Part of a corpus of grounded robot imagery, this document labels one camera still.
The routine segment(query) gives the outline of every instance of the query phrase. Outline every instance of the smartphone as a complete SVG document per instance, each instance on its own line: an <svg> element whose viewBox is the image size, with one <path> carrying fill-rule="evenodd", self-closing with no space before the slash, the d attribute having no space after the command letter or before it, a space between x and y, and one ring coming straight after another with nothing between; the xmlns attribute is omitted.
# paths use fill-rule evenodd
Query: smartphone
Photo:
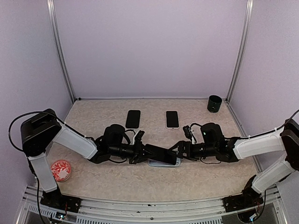
<svg viewBox="0 0 299 224"><path fill-rule="evenodd" d="M139 128L140 111L130 110L128 112L126 128Z"/></svg>
<svg viewBox="0 0 299 224"><path fill-rule="evenodd" d="M170 129L179 128L177 111L166 111L166 127Z"/></svg>

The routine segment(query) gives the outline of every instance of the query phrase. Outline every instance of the white smartphone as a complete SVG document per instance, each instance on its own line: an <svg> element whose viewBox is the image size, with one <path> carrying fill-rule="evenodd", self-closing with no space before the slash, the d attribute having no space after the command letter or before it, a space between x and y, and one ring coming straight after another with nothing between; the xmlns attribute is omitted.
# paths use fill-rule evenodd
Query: white smartphone
<svg viewBox="0 0 299 224"><path fill-rule="evenodd" d="M178 112L177 111L166 111L166 128L169 129L178 129L179 128L179 120L178 120Z"/></svg>

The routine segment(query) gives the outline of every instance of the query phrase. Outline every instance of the robotic arm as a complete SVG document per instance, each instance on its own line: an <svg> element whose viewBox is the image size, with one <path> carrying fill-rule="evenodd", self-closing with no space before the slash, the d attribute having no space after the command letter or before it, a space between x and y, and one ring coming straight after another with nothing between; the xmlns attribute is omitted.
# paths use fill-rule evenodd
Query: robotic arm
<svg viewBox="0 0 299 224"><path fill-rule="evenodd" d="M104 135L94 140L78 133L59 121L51 109L39 113L22 123L21 137L23 152L28 158L32 172L40 180L43 188L41 204L78 212L81 199L62 195L49 168L46 148L51 142L63 145L93 163L109 160L110 156L128 158L130 164L148 159L176 164L177 158L197 161L200 158L215 156L219 161L237 162L249 156L285 151L272 166L250 178L240 195L223 199L227 212L262 204L261 193L276 182L283 180L295 170L299 170L299 125L289 120L284 129L259 134L252 138L225 138L219 125L208 123L201 127L203 143L194 144L191 130L183 128L185 136L191 141L179 141L169 149L142 144L143 131L134 136L130 144L124 127L111 125Z"/></svg>

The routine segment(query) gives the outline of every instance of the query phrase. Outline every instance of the table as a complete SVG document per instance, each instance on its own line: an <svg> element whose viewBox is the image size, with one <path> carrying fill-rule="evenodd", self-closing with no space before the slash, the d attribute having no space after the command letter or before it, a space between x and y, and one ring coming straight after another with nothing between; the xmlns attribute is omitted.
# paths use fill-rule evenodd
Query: table
<svg viewBox="0 0 299 224"><path fill-rule="evenodd" d="M182 127L193 122L219 124L226 137L240 135L224 103L218 113L210 113L206 105L207 100L197 99L77 100L65 121L86 136L97 138L111 124L125 126L128 110L140 110L139 129L145 131L143 143L165 148L179 140L187 140ZM165 112L168 110L178 111L179 129L166 129ZM202 142L199 127L193 129L198 142ZM68 160L72 168L70 178L58 183L63 194L132 202L185 201L232 195L240 193L248 179L256 174L252 158L209 165L184 160L177 168L155 168L147 162L93 164L53 144L48 154L49 164L60 159ZM214 158L205 161L217 162Z"/></svg>

